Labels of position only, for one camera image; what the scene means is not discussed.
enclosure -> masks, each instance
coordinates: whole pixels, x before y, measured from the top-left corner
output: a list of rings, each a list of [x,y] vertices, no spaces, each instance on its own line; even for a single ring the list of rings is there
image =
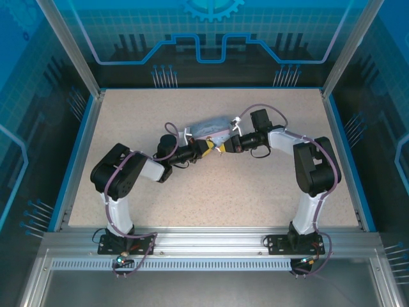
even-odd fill
[[[1,1],[2,304],[406,306],[407,12],[404,0]],[[98,161],[116,143],[151,156],[165,122],[183,130],[255,103],[332,143],[328,265],[295,279],[291,255],[263,245],[297,211],[291,157],[214,150],[166,183],[138,180],[131,218],[158,237],[117,280],[116,256],[91,240],[107,225]]]

blue border trim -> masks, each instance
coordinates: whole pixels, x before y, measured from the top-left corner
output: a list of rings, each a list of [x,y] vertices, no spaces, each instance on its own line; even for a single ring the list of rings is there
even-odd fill
[[[355,186],[357,187],[360,203],[362,205],[362,210],[364,211],[365,220],[366,220],[366,223],[368,225],[367,230],[370,231],[370,232],[375,232],[376,228],[375,228],[375,224],[373,223],[371,210],[369,209],[369,205],[368,205],[368,202],[366,200],[365,193],[364,193],[364,188],[363,188],[362,183],[361,183],[360,178],[359,178],[357,166],[355,165],[355,161],[353,160],[351,148],[350,148],[350,146],[348,144],[348,140],[346,138],[346,134],[345,134],[345,131],[343,129],[343,124],[341,122],[341,117],[339,116],[338,109],[337,109],[337,106],[336,106],[336,103],[335,103],[335,100],[334,100],[334,97],[332,96],[332,94],[329,96],[329,101],[330,101],[331,108],[332,108],[332,110],[334,112],[334,118],[335,118],[335,121],[336,121],[337,126],[338,126],[339,134],[341,135],[341,140],[343,142],[343,146],[345,148],[346,158],[347,158],[348,163],[350,164],[350,167],[351,167],[352,177],[353,177],[353,179],[355,181]]]
[[[61,207],[63,205],[63,199],[64,199],[64,195],[66,193],[66,188],[68,186],[68,181],[70,180],[71,173],[72,173],[72,168],[73,168],[74,162],[75,162],[75,160],[77,158],[77,155],[78,155],[79,145],[80,145],[82,137],[84,135],[85,126],[86,126],[87,121],[88,121],[88,117],[89,117],[89,113],[91,111],[91,107],[93,105],[93,101],[94,101],[94,97],[92,95],[90,95],[89,99],[88,99],[87,106],[85,108],[84,116],[82,117],[81,125],[79,126],[77,138],[75,139],[75,143],[74,143],[74,146],[72,148],[70,161],[68,162],[68,166],[67,166],[66,171],[65,171],[63,183],[61,184],[61,188],[59,189],[59,193],[58,193],[58,197],[57,197],[57,201],[56,201],[56,206],[54,207],[54,211],[52,213],[49,228],[48,228],[49,232],[54,232],[54,228],[57,225],[59,212],[60,212]]]

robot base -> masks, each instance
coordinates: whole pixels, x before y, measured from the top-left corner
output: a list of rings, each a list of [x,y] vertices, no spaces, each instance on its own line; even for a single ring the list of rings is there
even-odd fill
[[[319,255],[325,254],[322,236],[316,232],[299,235],[293,224],[289,225],[286,235],[267,235],[263,244],[268,248],[269,255]]]
[[[134,228],[129,232],[130,235],[134,234]],[[129,255],[145,255],[149,248],[150,242],[154,239],[154,236],[143,239],[128,239],[124,237],[118,237],[111,233],[108,229],[105,229],[105,235],[101,235],[98,245],[98,255],[119,255],[124,251],[129,252]],[[151,248],[148,255],[153,254],[154,246]]]

transparent wall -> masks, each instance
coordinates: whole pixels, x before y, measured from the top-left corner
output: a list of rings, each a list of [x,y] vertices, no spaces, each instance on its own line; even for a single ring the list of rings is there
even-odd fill
[[[366,0],[56,4],[102,87],[322,86]]]
[[[385,0],[333,92],[375,226],[386,246],[402,241],[406,248],[409,246],[407,12],[408,1]]]
[[[35,1],[0,1],[0,42],[0,301],[16,306],[89,92]]]

perforated metal strip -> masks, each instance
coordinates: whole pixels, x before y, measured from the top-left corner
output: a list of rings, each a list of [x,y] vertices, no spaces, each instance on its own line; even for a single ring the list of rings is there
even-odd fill
[[[140,259],[134,259],[136,265]],[[112,258],[78,259],[54,258],[52,270],[110,271]],[[128,271],[135,263],[120,269]],[[290,271],[290,259],[147,259],[141,271]]]

